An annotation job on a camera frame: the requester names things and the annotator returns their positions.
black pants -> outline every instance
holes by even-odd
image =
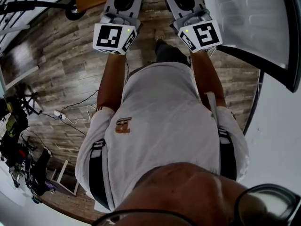
[[[176,47],[167,44],[163,40],[158,40],[156,43],[155,53],[157,56],[156,63],[163,62],[178,62],[187,65],[190,68],[190,64],[187,61],[187,57]],[[135,69],[129,74],[131,77],[134,73],[144,69],[146,66]]]
[[[42,155],[39,157],[38,161],[31,170],[31,174],[34,179],[34,182],[32,183],[32,189],[39,196],[43,195],[46,191],[49,191],[45,185],[45,181],[47,179],[46,167],[49,159],[50,155],[48,150],[44,149]]]

cord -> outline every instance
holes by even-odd
[[[54,119],[54,120],[56,120],[56,121],[61,121],[62,123],[66,124],[67,126],[70,126],[70,127],[74,128],[74,129],[78,130],[80,133],[82,133],[82,134],[84,134],[84,135],[86,136],[86,134],[85,134],[84,132],[82,132],[82,131],[80,131],[79,129],[73,127],[72,125],[69,125],[69,124],[63,122],[63,121],[62,121],[62,115],[60,115],[60,116],[58,117],[58,119],[57,119],[57,118],[55,118],[55,117],[53,117],[53,116],[51,116],[51,115],[47,115],[47,114],[44,114],[44,113],[41,113],[41,114],[42,114],[42,115],[49,116],[49,117],[51,117],[52,119]]]
[[[27,131],[29,131],[29,132],[31,132],[31,133],[33,133],[34,135],[36,135],[39,139],[40,139],[40,141],[41,141],[41,143],[45,146],[45,144],[43,143],[43,141],[42,141],[42,139],[35,133],[35,132],[33,132],[33,131],[31,131],[31,130],[28,130],[28,129],[26,129]]]
[[[44,114],[44,113],[41,113],[42,115],[46,115],[46,116],[49,116],[49,117],[51,117],[51,118],[53,118],[53,119],[55,119],[56,121],[59,121],[60,119],[59,118],[55,118],[55,117],[53,117],[53,116],[51,116],[51,115],[47,115],[47,114]]]
[[[76,120],[75,123],[72,122],[71,120],[69,120],[69,118],[67,118],[67,117],[66,117],[66,119],[67,119],[68,121],[70,121],[73,125],[76,125],[76,123],[77,123],[79,120],[89,121],[89,120],[91,119],[90,113],[89,113],[89,111],[88,111],[88,107],[89,107],[89,106],[96,110],[96,108],[95,108],[94,106],[92,106],[92,105],[87,105],[87,113],[88,113],[89,119],[79,118],[79,119]]]
[[[209,56],[209,58],[211,58],[212,54],[216,51],[216,47],[214,48],[213,52],[211,53],[211,55]]]
[[[84,132],[82,132],[82,131],[80,131],[79,129],[77,129],[77,128],[73,127],[72,125],[69,125],[69,124],[67,124],[67,123],[63,122],[63,121],[62,121],[62,118],[61,118],[61,122],[62,122],[62,123],[64,123],[64,124],[66,124],[67,126],[70,126],[70,127],[72,127],[73,129],[76,129],[76,130],[78,130],[78,131],[79,131],[81,134],[84,134],[84,135],[86,136],[86,134],[85,134]]]
[[[81,101],[81,102],[78,102],[78,103],[75,103],[75,104],[73,104],[73,105],[69,105],[69,106],[65,107],[64,109],[61,110],[61,113],[63,113],[63,110],[65,110],[65,109],[67,109],[67,108],[69,108],[69,107],[71,107],[71,106],[78,105],[78,104],[80,104],[80,103],[85,102],[86,100],[89,100],[93,95],[95,95],[95,94],[97,93],[97,91],[95,91],[95,92],[94,92],[92,95],[90,95],[87,99],[84,99],[84,100]]]

white cable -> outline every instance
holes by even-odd
[[[79,119],[76,120],[75,123],[73,123],[73,122],[72,122],[71,120],[69,120],[67,117],[66,117],[66,119],[67,119],[68,121],[70,121],[73,125],[75,125],[75,124],[76,124],[78,121],[80,121],[80,120],[82,120],[82,121],[89,121],[89,120],[91,119],[91,117],[90,117],[90,113],[89,113],[89,111],[88,111],[88,106],[92,107],[92,108],[95,109],[95,110],[96,110],[96,108],[95,108],[94,106],[87,105],[87,113],[88,113],[89,119],[79,118]]]
[[[216,47],[214,48],[212,54],[216,51]],[[209,58],[211,58],[212,54],[209,56]]]
[[[215,47],[212,47],[212,48],[210,48],[210,49],[208,49],[207,52],[209,52],[210,50],[212,50],[212,49],[214,49],[214,48],[216,48],[216,46],[215,46]]]
[[[259,70],[258,85],[257,85],[257,105],[259,103],[259,87],[262,85],[262,83],[260,83],[260,81],[259,81],[259,78],[260,78],[260,70]]]

white panel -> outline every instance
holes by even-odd
[[[205,0],[205,6],[220,25],[223,45],[286,67],[289,29],[284,0]]]
[[[259,102],[246,133],[250,167],[247,187],[275,183],[301,194],[301,88],[291,93],[265,74]]]

